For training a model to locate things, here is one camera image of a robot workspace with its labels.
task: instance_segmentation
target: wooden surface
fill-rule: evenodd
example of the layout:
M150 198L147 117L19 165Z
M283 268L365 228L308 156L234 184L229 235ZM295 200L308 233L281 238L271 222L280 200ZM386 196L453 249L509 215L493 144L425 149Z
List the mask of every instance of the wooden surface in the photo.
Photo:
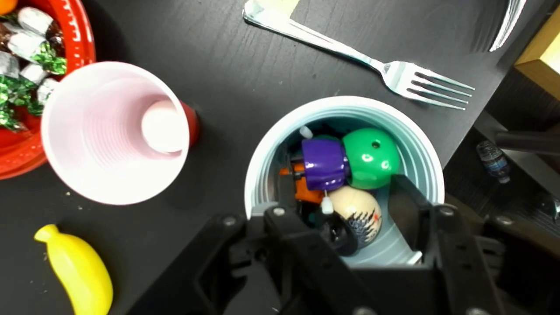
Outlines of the wooden surface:
M523 11L505 47L490 54L500 0L301 0L294 19L383 61L406 60L476 88L467 112L402 100L341 58L241 21L243 0L84 0L101 60L145 67L201 117L203 135L182 177L159 198L112 208L66 194L49 166L0 182L0 313L70 313L42 249L47 222L89 240L110 266L112 313L126 313L215 212L241 212L253 145L309 100L357 95L409 116L446 165L519 56L549 0Z

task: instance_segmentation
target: purple toy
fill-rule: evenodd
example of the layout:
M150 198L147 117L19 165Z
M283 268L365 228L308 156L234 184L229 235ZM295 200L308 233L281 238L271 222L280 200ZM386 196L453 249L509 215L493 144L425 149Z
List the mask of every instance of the purple toy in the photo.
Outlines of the purple toy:
M348 163L344 147L336 140L301 142L304 177L309 191L334 191L344 186Z

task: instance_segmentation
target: green ball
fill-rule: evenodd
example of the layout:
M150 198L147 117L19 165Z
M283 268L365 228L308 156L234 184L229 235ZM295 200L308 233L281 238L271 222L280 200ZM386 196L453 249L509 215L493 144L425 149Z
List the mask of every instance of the green ball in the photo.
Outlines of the green ball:
M378 189L390 177L402 172L395 140L374 128L364 128L343 137L350 165L350 186L357 189Z

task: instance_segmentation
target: screw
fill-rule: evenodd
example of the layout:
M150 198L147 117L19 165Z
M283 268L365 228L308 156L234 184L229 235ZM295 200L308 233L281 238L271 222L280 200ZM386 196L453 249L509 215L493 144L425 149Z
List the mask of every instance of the screw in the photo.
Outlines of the screw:
M374 315L371 308L355 308L351 315Z
M234 226L238 221L234 217L225 217L224 226Z
M481 308L469 308L465 315L490 315L490 313Z
M276 217L281 217L281 215L285 215L285 210L283 210L283 208L274 208L273 214L274 214Z
M504 226L511 226L512 224L512 221L509 217L505 217L505 215L498 215L498 217L495 217L495 221L498 224L504 224Z
M439 214L444 215L444 217L453 217L455 212L451 208L439 208Z

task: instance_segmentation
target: yellow banana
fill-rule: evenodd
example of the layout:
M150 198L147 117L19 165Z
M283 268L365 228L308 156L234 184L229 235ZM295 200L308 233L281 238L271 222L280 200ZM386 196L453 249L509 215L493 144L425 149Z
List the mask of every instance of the yellow banana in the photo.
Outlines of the yellow banana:
M47 224L35 233L47 245L50 266L63 284L73 315L106 315L112 305L112 284L94 249L84 240L59 233Z

